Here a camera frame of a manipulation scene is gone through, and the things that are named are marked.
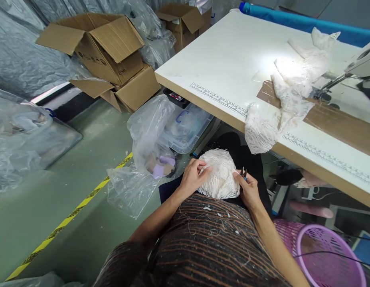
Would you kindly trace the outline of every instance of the pink plastic basket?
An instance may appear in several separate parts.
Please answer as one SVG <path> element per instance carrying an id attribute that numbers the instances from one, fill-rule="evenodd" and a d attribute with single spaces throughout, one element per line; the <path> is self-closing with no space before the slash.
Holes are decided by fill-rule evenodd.
<path id="1" fill-rule="evenodd" d="M 347 243 L 324 226 L 283 219 L 276 219 L 274 224 L 293 256 L 330 251 L 358 260 Z M 295 260 L 315 287 L 366 287 L 366 277 L 359 262 L 330 253 L 304 255 Z"/>

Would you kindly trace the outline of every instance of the white lace fabric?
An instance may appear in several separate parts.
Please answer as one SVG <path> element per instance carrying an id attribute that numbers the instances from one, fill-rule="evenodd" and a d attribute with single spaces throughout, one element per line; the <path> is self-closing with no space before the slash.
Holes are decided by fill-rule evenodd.
<path id="1" fill-rule="evenodd" d="M 271 76 L 274 92 L 281 101 L 276 112 L 268 103 L 254 102 L 248 106 L 245 122 L 245 140 L 252 154 L 269 151 L 287 131 L 295 128 L 314 106 L 306 101 L 311 84 L 330 67 L 329 51 L 339 33 L 323 34 L 314 28 L 311 33 L 313 46 L 291 39 L 290 46 L 304 59 L 300 63 L 277 59 L 277 71 Z"/>
<path id="2" fill-rule="evenodd" d="M 214 199 L 227 199 L 239 196 L 239 183 L 234 179 L 235 165 L 228 151 L 212 149 L 200 156 L 207 163 L 201 170 L 211 166 L 213 170 L 208 180 L 198 189 L 198 192 Z"/>

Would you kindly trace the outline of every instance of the plastic storage box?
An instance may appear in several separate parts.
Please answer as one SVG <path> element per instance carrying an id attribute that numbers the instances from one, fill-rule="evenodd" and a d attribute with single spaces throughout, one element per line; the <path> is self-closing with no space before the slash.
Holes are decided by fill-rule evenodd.
<path id="1" fill-rule="evenodd" d="M 167 141 L 170 148 L 178 153 L 192 150 L 213 116 L 190 103 L 185 109 L 176 107 L 164 128 L 159 142 Z"/>
<path id="2" fill-rule="evenodd" d="M 45 109 L 0 90 L 0 192 L 47 168 L 81 138 Z"/>

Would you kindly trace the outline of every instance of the white table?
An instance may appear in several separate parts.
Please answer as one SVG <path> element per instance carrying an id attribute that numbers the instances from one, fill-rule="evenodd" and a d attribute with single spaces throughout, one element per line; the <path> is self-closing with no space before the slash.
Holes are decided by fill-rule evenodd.
<path id="1" fill-rule="evenodd" d="M 270 79 L 274 60 L 299 57 L 287 43 L 292 37 L 311 43 L 309 33 L 230 12 L 160 67 L 157 81 L 244 132 L 245 114 L 232 110 L 232 105 L 245 110 L 249 103 L 261 101 L 256 96 L 262 82 Z M 341 74 L 359 50 L 336 43 L 331 71 Z M 196 85 L 210 92 L 200 92 Z M 224 100 L 213 100 L 211 93 Z M 341 110 L 370 122 L 370 101 L 361 92 L 338 85 L 332 96 Z M 267 112 L 274 109 L 268 105 Z M 306 144 L 322 152 L 311 153 Z M 370 156 L 304 122 L 285 134 L 273 151 L 370 207 Z"/>

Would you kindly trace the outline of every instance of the floor tape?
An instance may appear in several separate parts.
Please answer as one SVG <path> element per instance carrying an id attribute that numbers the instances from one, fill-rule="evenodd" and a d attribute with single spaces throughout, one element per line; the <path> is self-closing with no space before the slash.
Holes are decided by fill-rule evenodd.
<path id="1" fill-rule="evenodd" d="M 130 159 L 133 157 L 133 153 L 130 153 L 116 168 L 121 168 L 123 167 L 128 161 L 130 161 Z M 52 242 L 52 240 L 57 236 L 57 234 L 59 234 L 61 232 L 61 230 L 63 230 L 68 224 L 69 222 L 71 222 L 73 220 L 73 218 L 76 217 L 76 215 L 85 207 L 85 205 L 87 205 L 93 198 L 94 196 L 108 183 L 109 181 L 109 177 L 107 176 L 102 182 L 100 182 L 100 184 L 98 186 L 96 186 L 96 188 L 72 211 L 71 214 L 69 214 L 67 216 L 67 218 L 65 218 L 63 220 L 63 222 L 60 223 L 59 226 L 56 227 L 55 230 L 53 230 L 53 232 L 51 234 L 49 234 L 49 236 L 24 260 L 23 263 L 21 263 L 21 265 L 19 267 L 16 268 L 16 270 L 14 270 L 12 272 L 11 275 L 9 275 L 9 277 L 5 280 L 5 281 L 9 281 L 9 280 L 12 280 L 14 278 L 16 278 L 18 275 L 20 275 L 20 273 L 34 260 L 34 258 L 36 258 L 36 256 L 38 254 L 40 254 L 40 252 L 42 250 L 44 250 L 45 247 L 48 246 L 48 244 L 50 242 Z"/>

